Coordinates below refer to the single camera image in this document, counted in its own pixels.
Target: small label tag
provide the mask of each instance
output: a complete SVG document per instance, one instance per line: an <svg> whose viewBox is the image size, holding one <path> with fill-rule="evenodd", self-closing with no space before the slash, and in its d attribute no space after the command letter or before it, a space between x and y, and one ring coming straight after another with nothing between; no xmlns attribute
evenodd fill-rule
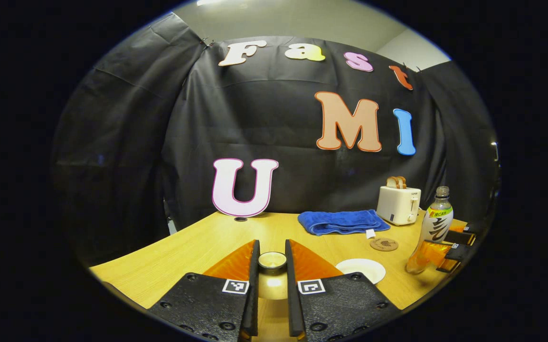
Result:
<svg viewBox="0 0 548 342"><path fill-rule="evenodd" d="M300 294L311 295L325 292L324 286L320 279L313 279L310 281L298 281L297 286L300 288Z"/></svg>
<svg viewBox="0 0 548 342"><path fill-rule="evenodd" d="M245 295L248 291L248 281L233 281L231 279L226 280L226 285L222 292L227 292L229 294L240 294Z"/></svg>

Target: blue towel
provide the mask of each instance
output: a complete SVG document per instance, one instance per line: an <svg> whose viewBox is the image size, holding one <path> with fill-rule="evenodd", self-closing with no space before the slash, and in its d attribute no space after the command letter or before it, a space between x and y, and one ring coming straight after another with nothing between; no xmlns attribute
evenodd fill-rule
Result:
<svg viewBox="0 0 548 342"><path fill-rule="evenodd" d="M342 212L302 212L298 217L306 231L316 236L338 232L340 234L352 234L365 232L367 229L374 231L386 231L390 225L383 221L376 211L342 211Z"/></svg>

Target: drink bottle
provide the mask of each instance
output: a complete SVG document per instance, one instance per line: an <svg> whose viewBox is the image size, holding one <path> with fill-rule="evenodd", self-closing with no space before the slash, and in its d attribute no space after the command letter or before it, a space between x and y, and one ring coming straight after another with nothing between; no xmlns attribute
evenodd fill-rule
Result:
<svg viewBox="0 0 548 342"><path fill-rule="evenodd" d="M447 236L449 227L454 219L454 209L449 203L449 188L439 186L436 189L435 201L430 204L422 220L422 232L417 241L416 250L409 257L405 271L413 275L422 273L430 260L425 256L424 248L428 248L424 241L442 242Z"/></svg>

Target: coaster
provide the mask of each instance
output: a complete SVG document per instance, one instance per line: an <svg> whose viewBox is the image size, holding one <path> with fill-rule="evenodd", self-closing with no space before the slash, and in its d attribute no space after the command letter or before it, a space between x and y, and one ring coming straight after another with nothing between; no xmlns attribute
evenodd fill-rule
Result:
<svg viewBox="0 0 548 342"><path fill-rule="evenodd" d="M378 251L394 251L398 248L398 243L391 238L378 237L373 239L370 243L371 247Z"/></svg>

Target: letter m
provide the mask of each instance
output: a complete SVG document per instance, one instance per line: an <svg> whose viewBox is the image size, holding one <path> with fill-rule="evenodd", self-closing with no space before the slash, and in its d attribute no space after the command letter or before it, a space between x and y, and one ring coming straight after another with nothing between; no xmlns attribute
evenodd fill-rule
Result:
<svg viewBox="0 0 548 342"><path fill-rule="evenodd" d="M336 150L341 147L341 141L337 139L338 128L348 149L354 147L359 132L362 133L357 144L359 150L378 152L382 149L378 135L379 106L376 102L359 100L352 114L336 93L319 91L314 97L322 104L322 137L316 142L320 149Z"/></svg>

